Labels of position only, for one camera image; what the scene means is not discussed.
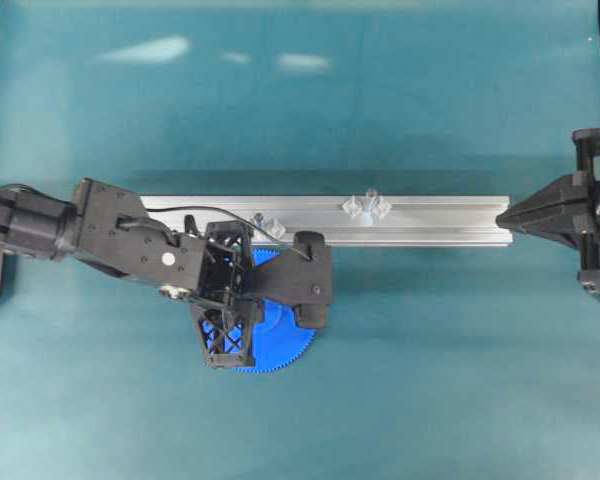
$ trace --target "teal table surface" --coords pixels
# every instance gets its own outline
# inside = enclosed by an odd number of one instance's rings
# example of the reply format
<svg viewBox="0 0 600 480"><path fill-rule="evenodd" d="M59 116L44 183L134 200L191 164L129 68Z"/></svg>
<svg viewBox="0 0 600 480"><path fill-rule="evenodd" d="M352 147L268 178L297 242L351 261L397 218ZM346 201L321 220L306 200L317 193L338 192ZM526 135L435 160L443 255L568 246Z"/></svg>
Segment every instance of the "teal table surface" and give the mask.
<svg viewBox="0 0 600 480"><path fill-rule="evenodd" d="M595 0L3 1L0 183L510 195L600 126ZM577 253L337 249L329 326L270 375L185 305L10 259L0 479L600 479Z"/></svg>

